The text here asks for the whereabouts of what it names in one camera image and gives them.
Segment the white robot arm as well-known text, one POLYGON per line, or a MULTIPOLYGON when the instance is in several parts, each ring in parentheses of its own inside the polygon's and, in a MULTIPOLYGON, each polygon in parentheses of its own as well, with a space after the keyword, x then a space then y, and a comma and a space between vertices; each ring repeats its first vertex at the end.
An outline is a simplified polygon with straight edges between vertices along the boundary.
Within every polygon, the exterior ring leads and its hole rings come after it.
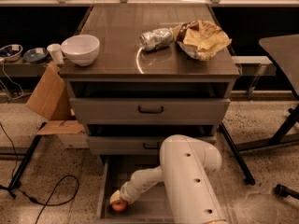
POLYGON ((186 135, 171 135, 162 142, 160 165, 133 172, 110 196, 110 204, 121 212, 162 182, 176 224, 228 224, 207 177, 220 168, 216 147, 186 135))

